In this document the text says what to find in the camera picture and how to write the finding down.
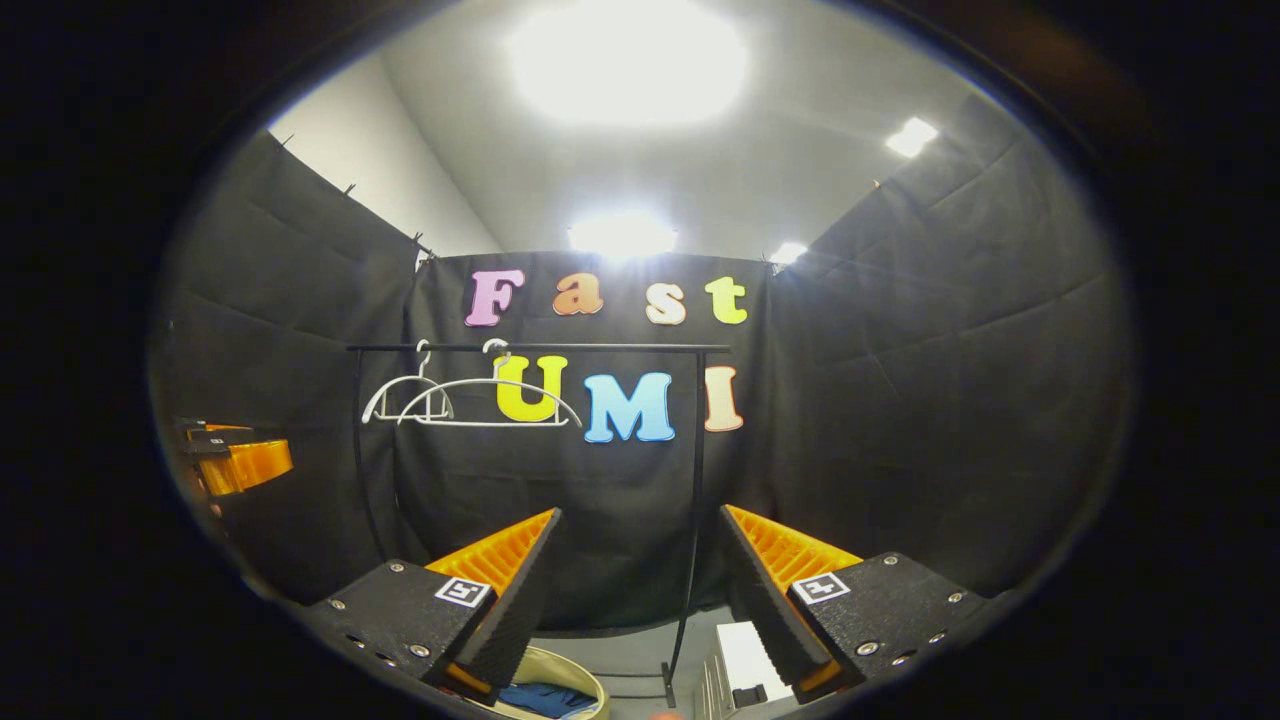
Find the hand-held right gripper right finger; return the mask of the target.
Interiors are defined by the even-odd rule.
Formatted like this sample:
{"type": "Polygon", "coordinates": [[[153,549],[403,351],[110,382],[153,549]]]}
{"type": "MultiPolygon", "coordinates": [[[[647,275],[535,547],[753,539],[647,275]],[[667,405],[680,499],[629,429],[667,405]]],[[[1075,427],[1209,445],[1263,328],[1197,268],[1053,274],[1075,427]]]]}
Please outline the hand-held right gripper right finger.
{"type": "Polygon", "coordinates": [[[863,559],[733,505],[719,520],[733,587],[800,705],[902,675],[992,601],[905,553],[863,559]]]}

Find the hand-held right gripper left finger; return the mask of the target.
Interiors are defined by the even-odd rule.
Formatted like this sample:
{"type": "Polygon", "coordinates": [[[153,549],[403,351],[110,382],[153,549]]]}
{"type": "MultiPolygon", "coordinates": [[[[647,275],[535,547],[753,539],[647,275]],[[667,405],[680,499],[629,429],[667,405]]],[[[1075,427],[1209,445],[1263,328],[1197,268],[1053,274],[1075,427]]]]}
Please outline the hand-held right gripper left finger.
{"type": "Polygon", "coordinates": [[[321,637],[477,705],[515,678],[550,596],[548,509],[421,565],[392,559],[303,609],[321,637]]]}

